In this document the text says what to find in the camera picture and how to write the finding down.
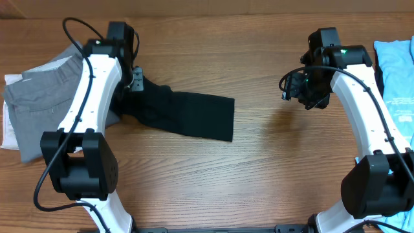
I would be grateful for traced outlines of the black polo shirt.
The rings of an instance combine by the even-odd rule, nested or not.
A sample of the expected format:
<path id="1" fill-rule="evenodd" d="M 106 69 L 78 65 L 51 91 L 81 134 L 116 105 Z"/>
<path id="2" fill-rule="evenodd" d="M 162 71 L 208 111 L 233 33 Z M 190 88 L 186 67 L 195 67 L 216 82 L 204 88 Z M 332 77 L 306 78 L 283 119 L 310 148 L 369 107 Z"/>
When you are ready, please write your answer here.
<path id="1" fill-rule="evenodd" d="M 128 89 L 121 102 L 110 107 L 105 125 L 122 115 L 141 124 L 180 135 L 231 142 L 234 133 L 235 100 L 209 94 L 172 91 L 143 77 L 138 91 Z"/>

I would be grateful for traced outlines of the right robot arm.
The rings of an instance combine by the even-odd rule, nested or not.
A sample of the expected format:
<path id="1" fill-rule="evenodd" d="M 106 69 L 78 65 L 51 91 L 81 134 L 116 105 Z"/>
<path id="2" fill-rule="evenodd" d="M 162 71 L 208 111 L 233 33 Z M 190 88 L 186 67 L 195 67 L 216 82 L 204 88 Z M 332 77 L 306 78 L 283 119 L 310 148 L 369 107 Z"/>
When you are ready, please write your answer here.
<path id="1" fill-rule="evenodd" d="M 341 198 L 304 225 L 279 225 L 278 232 L 361 232 L 383 217 L 413 208 L 413 149 L 401 135 L 378 90 L 365 47 L 343 46 L 334 27 L 308 38 L 301 67 L 279 82 L 284 100 L 323 109 L 331 94 L 351 123 L 359 161 L 343 178 Z"/>

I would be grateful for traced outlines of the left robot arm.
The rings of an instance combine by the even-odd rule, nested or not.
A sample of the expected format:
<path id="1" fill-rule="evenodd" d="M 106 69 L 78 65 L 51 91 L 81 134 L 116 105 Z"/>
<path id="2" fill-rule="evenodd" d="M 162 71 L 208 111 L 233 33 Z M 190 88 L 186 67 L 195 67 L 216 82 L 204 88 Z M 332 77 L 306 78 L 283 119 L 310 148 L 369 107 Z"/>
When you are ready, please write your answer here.
<path id="1" fill-rule="evenodd" d="M 82 206 L 99 232 L 136 232 L 116 192 L 118 163 L 105 139 L 111 104 L 134 82 L 132 65 L 139 36 L 125 22 L 109 23 L 107 36 L 90 39 L 79 51 L 82 77 L 57 131 L 41 137 L 46 168 L 35 187 L 37 209 L 54 212 Z"/>

